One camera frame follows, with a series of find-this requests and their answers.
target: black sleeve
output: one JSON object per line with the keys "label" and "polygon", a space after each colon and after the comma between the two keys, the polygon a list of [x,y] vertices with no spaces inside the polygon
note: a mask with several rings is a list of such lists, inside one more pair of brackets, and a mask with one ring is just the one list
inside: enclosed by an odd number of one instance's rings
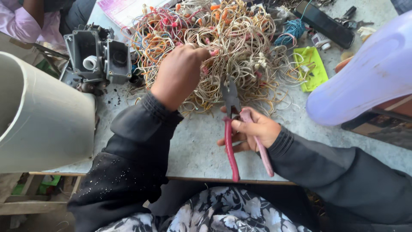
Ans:
{"label": "black sleeve", "polygon": [[150,213],[142,205],[155,202],[160,186],[168,182],[170,139],[182,120],[151,93],[116,116],[110,127],[114,135],[68,203],[76,232],[94,232],[133,213]]}
{"label": "black sleeve", "polygon": [[[268,151],[277,174],[309,188],[326,203],[371,223],[412,223],[411,177],[360,148],[330,147],[282,127]],[[342,214],[330,217],[345,220]]]}

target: pink shirt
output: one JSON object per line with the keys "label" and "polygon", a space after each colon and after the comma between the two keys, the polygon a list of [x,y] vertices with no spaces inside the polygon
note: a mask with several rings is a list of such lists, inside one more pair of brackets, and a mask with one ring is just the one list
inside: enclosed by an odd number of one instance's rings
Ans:
{"label": "pink shirt", "polygon": [[0,31],[21,42],[38,40],[66,46],[59,26],[60,12],[45,13],[42,29],[17,0],[0,0]]}

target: concrete table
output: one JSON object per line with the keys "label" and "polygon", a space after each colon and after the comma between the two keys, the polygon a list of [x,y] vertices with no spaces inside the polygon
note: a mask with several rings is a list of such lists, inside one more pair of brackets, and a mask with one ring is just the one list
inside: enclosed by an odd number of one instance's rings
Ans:
{"label": "concrete table", "polygon": [[[397,16],[390,0],[338,0],[334,5],[324,7],[322,10],[332,18],[340,17],[352,5],[358,8],[354,19],[357,21],[364,20],[365,22],[372,21],[375,23],[372,27],[376,29]],[[115,39],[127,40],[119,33],[120,27],[108,19],[97,5],[95,5],[89,19],[89,23],[92,22],[104,28],[112,27],[115,31]],[[300,40],[299,47],[313,46],[312,42],[305,38],[304,36]],[[357,36],[351,50],[356,52],[360,46],[361,40]],[[336,45],[332,45],[332,48],[326,52],[320,52],[329,78],[335,74],[334,67],[340,62],[340,54],[340,48]],[[124,100],[126,85],[110,84],[106,89],[108,93],[97,98],[97,112],[100,116],[100,122],[96,129],[94,155],[105,147],[108,139],[113,135],[109,130],[110,122],[121,110],[127,107]],[[412,151],[345,131],[340,126],[326,127],[318,125],[308,117],[305,111],[309,94],[303,93],[300,87],[288,89],[288,95],[292,97],[293,103],[297,106],[291,105],[285,110],[278,110],[277,113],[281,117],[276,117],[276,121],[309,140],[315,140],[334,147],[360,147],[389,167],[412,175],[412,165],[410,165],[412,163]],[[285,108],[287,106],[286,102],[290,102],[290,97],[286,97],[285,102],[277,105],[277,108]],[[132,105],[134,100],[129,101],[129,105]],[[167,176],[170,179],[231,181],[232,170],[227,155],[223,147],[216,145],[216,141],[223,137],[224,123],[221,119],[224,114],[220,113],[217,107],[213,109],[213,114],[214,118],[210,114],[192,114],[190,118],[185,118],[177,126],[170,145],[169,168],[167,171]],[[262,161],[253,152],[239,153],[236,155],[236,161],[243,182],[287,183],[285,182],[287,180],[276,174],[270,178],[266,174]],[[87,173],[90,167],[91,161],[89,160],[49,170],[48,172]]]}

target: green plastic tray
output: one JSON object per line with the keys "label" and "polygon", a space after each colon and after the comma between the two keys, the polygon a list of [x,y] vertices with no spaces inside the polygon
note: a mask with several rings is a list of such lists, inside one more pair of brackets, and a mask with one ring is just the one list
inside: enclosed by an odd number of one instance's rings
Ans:
{"label": "green plastic tray", "polygon": [[[310,69],[308,74],[306,75],[305,80],[307,80],[307,82],[300,85],[303,92],[312,92],[316,89],[316,87],[329,80],[322,59],[316,47],[295,48],[293,52],[298,53],[303,57],[302,62],[302,58],[300,56],[296,54],[293,55],[293,59],[298,63],[296,64],[296,67],[300,64],[309,65],[312,62],[315,62],[316,65],[314,68]],[[297,69],[297,71],[300,72],[302,77],[304,77],[306,73],[300,67]]]}

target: tangled wire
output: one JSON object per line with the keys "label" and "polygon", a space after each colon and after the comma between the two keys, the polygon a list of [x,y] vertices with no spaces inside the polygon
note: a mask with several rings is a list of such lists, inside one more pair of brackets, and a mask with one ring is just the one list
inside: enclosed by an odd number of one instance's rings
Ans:
{"label": "tangled wire", "polygon": [[[286,46],[271,48],[276,27],[262,6],[247,7],[242,0],[222,1],[220,5],[213,5],[212,0],[185,0],[172,9],[150,7],[150,12],[144,5],[143,14],[135,19],[135,27],[122,28],[122,32],[135,31],[130,38],[138,54],[135,71],[144,75],[147,90],[156,81],[162,60],[175,46],[196,43],[212,55],[201,66],[199,85],[180,106],[182,113],[203,113],[222,102],[220,80],[230,77],[242,105],[270,116],[276,110],[274,103],[287,95],[279,82],[288,86],[304,81],[290,75],[299,73],[289,62]],[[129,89],[132,97],[136,90]]]}

